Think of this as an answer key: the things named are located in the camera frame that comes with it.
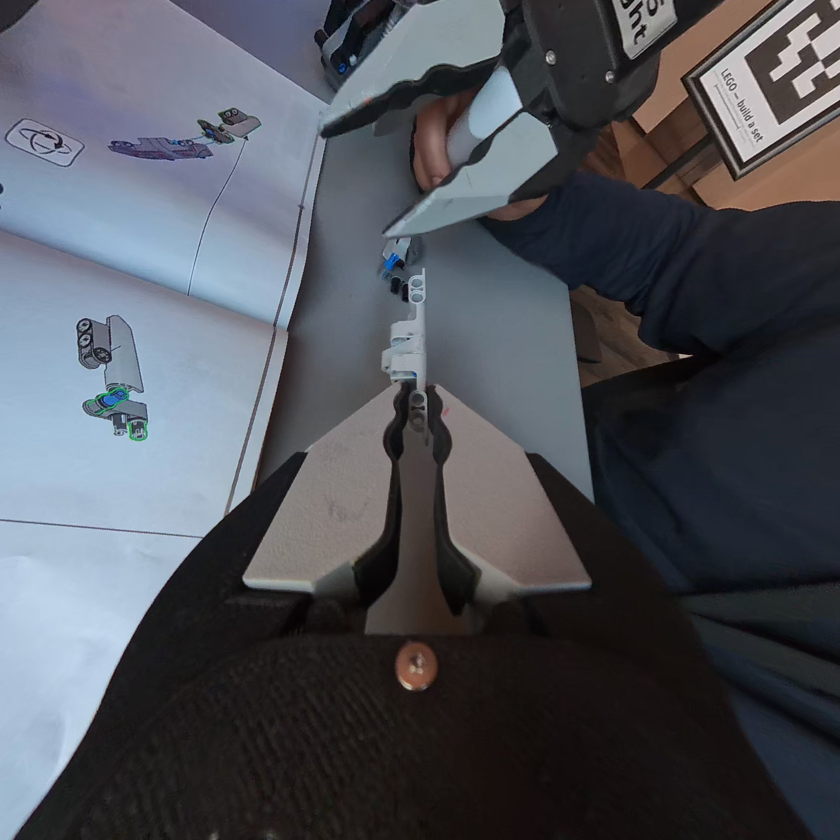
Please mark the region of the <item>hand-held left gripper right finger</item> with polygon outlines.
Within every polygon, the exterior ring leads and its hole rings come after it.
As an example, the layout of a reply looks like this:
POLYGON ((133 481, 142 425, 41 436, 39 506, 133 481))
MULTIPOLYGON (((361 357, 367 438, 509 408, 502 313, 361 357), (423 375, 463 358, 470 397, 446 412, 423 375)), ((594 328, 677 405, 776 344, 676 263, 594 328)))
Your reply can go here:
POLYGON ((592 587, 526 451, 439 385, 429 387, 437 579, 449 611, 592 587))

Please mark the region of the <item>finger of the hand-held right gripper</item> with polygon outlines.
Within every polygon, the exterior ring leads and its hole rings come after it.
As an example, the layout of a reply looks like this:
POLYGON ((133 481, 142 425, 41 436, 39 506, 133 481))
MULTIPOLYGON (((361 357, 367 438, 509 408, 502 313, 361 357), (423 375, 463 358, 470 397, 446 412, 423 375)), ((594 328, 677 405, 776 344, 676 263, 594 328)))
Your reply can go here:
POLYGON ((449 97, 486 81, 506 24, 498 1, 418 2, 363 58, 319 125, 325 139, 375 123, 418 99, 449 97))
POLYGON ((507 205, 513 193, 556 154, 550 127, 521 111, 382 234, 385 238, 413 237, 485 216, 507 205))

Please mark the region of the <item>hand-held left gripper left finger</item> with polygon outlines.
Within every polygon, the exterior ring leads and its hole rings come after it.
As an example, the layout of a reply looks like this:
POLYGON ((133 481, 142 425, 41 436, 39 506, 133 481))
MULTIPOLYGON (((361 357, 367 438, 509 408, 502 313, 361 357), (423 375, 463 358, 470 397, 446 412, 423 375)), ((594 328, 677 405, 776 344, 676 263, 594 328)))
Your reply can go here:
POLYGON ((304 455, 247 570, 251 590, 373 603, 396 576, 403 387, 391 385, 304 455))

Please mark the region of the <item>grey and blue toy brick piece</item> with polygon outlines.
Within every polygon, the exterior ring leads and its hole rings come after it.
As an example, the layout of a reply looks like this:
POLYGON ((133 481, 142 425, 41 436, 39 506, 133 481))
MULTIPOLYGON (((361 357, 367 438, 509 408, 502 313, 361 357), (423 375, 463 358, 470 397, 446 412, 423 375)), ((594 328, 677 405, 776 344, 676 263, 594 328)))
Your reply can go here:
POLYGON ((423 250, 422 236, 387 239, 382 251, 381 278, 404 276, 408 269, 419 264, 423 250))

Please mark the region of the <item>grey toy brick assembly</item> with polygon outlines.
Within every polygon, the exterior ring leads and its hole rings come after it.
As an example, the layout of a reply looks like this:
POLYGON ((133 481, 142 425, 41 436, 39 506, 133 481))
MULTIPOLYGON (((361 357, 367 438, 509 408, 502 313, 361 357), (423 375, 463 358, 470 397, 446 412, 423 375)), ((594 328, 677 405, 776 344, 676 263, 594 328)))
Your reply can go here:
POLYGON ((428 444, 426 269, 404 284, 409 306, 405 320, 391 325, 390 343, 381 354, 381 370, 392 383, 407 387, 407 423, 428 444))

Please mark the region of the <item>person's right forearm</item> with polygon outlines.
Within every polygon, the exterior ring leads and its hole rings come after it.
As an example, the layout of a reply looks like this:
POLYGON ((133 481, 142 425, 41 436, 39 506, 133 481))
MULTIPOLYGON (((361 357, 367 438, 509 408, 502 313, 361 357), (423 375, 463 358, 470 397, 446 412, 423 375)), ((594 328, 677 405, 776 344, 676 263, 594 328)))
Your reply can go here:
POLYGON ((622 303, 657 350, 838 362, 838 202, 713 209, 576 173, 524 217, 481 223, 569 289, 622 303))

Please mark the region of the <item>person's right hand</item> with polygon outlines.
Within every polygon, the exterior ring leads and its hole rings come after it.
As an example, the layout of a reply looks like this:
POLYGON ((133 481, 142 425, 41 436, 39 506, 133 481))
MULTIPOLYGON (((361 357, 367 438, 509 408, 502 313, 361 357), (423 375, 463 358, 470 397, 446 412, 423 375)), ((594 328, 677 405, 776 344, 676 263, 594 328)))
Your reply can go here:
MULTIPOLYGON (((429 193, 452 171, 446 151, 449 131, 460 115, 475 99, 478 88, 473 87, 458 95, 440 98, 426 105, 416 116, 413 128, 413 175, 421 193, 429 193)), ((535 213, 549 199, 543 195, 518 203, 510 203, 490 212, 480 219, 512 223, 535 213)))

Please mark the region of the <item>framed marker sign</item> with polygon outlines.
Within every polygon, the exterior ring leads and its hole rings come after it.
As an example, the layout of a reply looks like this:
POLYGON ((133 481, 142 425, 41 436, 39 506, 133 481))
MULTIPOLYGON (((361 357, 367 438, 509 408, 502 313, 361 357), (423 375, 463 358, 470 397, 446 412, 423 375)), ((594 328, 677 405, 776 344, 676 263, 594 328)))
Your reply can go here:
POLYGON ((737 181, 839 113, 839 2, 774 2, 682 78, 737 181))

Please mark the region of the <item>person's torso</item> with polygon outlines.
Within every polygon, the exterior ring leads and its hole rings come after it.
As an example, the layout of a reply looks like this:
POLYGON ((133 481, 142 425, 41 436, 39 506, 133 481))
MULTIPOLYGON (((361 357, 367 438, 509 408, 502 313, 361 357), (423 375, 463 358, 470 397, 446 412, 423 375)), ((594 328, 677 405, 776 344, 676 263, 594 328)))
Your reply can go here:
POLYGON ((838 327, 582 397, 596 502, 688 612, 772 780, 838 838, 838 327))

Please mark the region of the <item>open instruction booklet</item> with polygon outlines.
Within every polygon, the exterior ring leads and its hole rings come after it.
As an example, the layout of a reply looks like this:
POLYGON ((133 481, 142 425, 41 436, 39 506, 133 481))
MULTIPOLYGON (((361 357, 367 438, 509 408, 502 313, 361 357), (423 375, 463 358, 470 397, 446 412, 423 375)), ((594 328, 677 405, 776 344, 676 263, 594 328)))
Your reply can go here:
POLYGON ((2 2, 2 838, 256 483, 325 109, 172 2, 2 2))

